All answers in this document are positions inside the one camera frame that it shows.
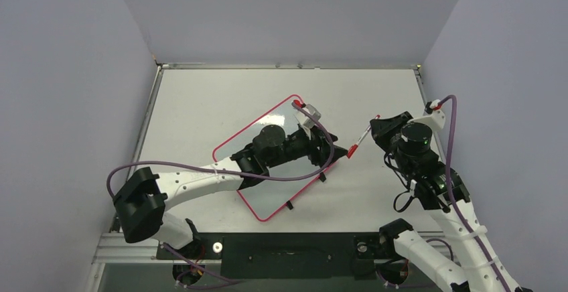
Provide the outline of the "red capped whiteboard marker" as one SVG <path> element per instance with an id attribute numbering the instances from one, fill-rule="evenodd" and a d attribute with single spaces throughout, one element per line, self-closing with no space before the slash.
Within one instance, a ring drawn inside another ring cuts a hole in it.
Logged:
<path id="1" fill-rule="evenodd" d="M 356 140 L 356 142 L 349 148 L 346 157 L 348 159 L 351 159 L 353 154 L 357 151 L 357 149 L 359 148 L 359 146 L 362 144 L 363 140 L 369 135 L 370 131 L 371 131 L 371 124 L 368 123 L 365 130 L 363 131 L 363 133 L 361 134 L 361 136 L 359 136 L 359 138 Z"/>

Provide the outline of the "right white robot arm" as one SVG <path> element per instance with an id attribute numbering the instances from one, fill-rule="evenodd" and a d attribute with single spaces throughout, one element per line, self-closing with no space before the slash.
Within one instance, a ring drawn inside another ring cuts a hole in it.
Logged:
<path id="1" fill-rule="evenodd" d="M 404 112 L 372 119 L 370 132 L 384 158 L 394 160 L 407 192 L 440 227 L 457 261 L 434 249 L 402 218 L 380 228 L 379 251 L 409 260 L 442 291 L 524 291 L 489 243 L 461 177 L 431 148 L 434 132 L 445 122 L 441 110 L 418 118 Z"/>

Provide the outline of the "pink framed whiteboard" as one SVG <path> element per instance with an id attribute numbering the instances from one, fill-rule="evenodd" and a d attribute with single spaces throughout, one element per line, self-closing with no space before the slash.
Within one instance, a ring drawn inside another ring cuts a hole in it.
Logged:
<path id="1" fill-rule="evenodd" d="M 326 171 L 334 164 L 326 162 L 318 167 L 307 157 L 290 158 L 290 134 L 300 127 L 294 116 L 294 100 L 303 102 L 296 94 L 288 96 L 212 151 L 214 161 L 235 158 L 245 173 L 259 172 L 270 177 L 253 178 L 253 185 L 237 191 L 260 222 L 290 208 L 292 200 L 311 184 L 325 181 Z M 309 130 L 303 130 L 310 137 Z"/>

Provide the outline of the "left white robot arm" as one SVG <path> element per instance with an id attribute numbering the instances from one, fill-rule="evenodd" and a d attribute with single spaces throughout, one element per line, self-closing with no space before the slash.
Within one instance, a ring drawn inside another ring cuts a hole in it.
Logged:
<path id="1" fill-rule="evenodd" d="M 282 127 L 268 125 L 240 151 L 207 167 L 168 173 L 153 173 L 148 166 L 138 169 L 113 195 L 125 241 L 152 238 L 190 259 L 200 249 L 198 231 L 191 220 L 169 214 L 170 208 L 217 192 L 251 188 L 271 180 L 270 169 L 301 158 L 318 168 L 310 177 L 319 175 L 348 154 L 335 145 L 337 139 L 319 127 L 298 128 L 288 135 Z"/>

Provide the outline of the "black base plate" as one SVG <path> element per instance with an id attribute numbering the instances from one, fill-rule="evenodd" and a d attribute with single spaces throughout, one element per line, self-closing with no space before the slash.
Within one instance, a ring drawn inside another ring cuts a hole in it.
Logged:
<path id="1" fill-rule="evenodd" d="M 179 251 L 187 259 L 220 261 L 229 279 L 353 277 L 403 283 L 410 266 L 377 232 L 201 233 Z"/>

